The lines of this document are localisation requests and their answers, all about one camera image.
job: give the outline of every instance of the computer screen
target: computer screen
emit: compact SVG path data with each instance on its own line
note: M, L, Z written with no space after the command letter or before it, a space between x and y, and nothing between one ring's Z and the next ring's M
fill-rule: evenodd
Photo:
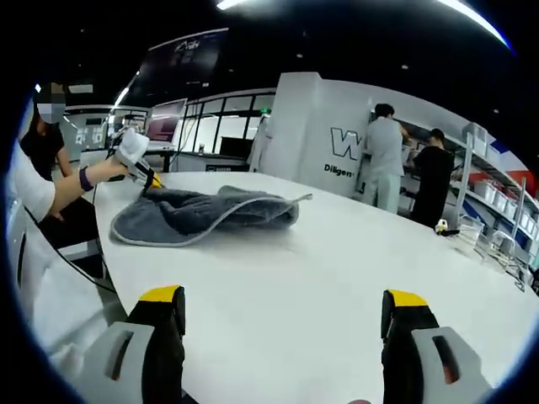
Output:
M156 105L148 117L146 136L152 141L172 141L186 99Z
M127 97L160 104L210 86L227 29L216 29L150 48Z

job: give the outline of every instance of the white sleeve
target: white sleeve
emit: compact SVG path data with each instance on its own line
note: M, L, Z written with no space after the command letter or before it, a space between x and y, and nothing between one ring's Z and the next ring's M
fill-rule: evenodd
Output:
M13 146L11 161L13 191L28 208L37 221L42 221L49 213L56 189L54 183L43 179L34 169L32 162L20 148L19 142Z

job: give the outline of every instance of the black shirt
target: black shirt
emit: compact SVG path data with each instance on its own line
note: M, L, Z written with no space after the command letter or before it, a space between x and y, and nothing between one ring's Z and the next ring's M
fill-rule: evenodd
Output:
M44 179L52 181L52 168L56 154L64 147L64 140L57 125L49 125L44 135L30 130L20 142L26 156L34 165L35 171Z
M454 158L439 147L428 146L414 159L414 165L421 176L421 184L412 218L434 227L444 211Z

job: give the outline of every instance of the wall logo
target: wall logo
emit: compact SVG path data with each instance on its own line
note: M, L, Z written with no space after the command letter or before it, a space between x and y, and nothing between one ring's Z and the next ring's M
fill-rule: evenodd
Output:
M323 171L334 173L337 177L340 177L341 175L349 178L354 177L354 174L352 172L341 170L340 168L332 166L330 164L326 164L323 168Z
M359 136L355 130L344 131L340 128L331 128L331 141L335 156L348 156L355 162L360 159L363 136Z

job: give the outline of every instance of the dark hair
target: dark hair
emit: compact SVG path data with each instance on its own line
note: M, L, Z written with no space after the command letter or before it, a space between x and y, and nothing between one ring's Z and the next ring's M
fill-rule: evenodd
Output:
M389 104L377 104L374 108L374 113L377 118L381 116L387 118L389 115L395 114L395 109Z
M430 137L434 137L437 141L444 141L446 139L444 132L438 128L430 131Z

